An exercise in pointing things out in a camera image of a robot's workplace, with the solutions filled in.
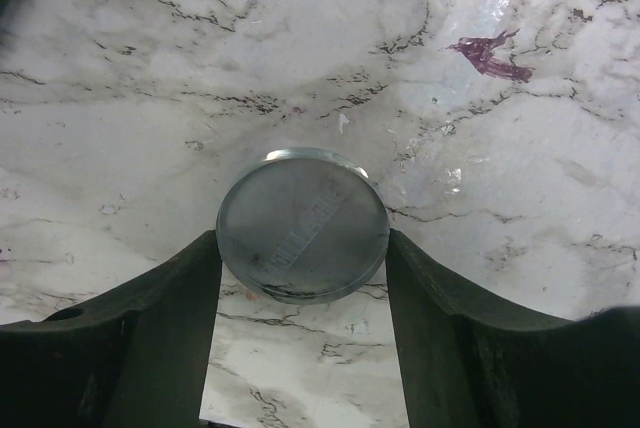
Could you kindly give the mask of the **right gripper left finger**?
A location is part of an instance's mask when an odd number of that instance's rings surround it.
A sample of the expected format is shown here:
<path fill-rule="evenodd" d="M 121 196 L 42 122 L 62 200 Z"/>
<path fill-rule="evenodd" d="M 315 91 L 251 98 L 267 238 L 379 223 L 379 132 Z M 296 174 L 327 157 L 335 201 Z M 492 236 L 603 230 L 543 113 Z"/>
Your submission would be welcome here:
<path fill-rule="evenodd" d="M 207 231 L 99 296 L 3 325 L 2 426 L 209 426 L 200 411 L 221 275 Z"/>

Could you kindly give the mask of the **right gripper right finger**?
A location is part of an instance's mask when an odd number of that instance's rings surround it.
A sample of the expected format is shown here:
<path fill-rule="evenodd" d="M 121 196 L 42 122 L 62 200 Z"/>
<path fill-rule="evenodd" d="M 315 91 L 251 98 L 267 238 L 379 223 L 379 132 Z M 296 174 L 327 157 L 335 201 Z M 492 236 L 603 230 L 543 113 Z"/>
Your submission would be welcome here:
<path fill-rule="evenodd" d="M 386 276 L 413 427 L 635 427 L 639 310 L 571 321 L 502 298 L 400 231 Z"/>

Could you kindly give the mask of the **clear round dealer button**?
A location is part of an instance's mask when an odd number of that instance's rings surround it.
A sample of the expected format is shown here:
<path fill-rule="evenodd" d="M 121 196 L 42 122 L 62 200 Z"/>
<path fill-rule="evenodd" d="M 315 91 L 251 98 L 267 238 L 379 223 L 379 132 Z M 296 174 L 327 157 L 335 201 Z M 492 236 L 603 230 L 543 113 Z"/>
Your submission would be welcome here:
<path fill-rule="evenodd" d="M 375 182 L 318 148 L 269 152 L 224 196 L 222 261 L 244 286 L 292 305 L 330 303 L 364 286 L 387 253 L 390 222 Z"/>

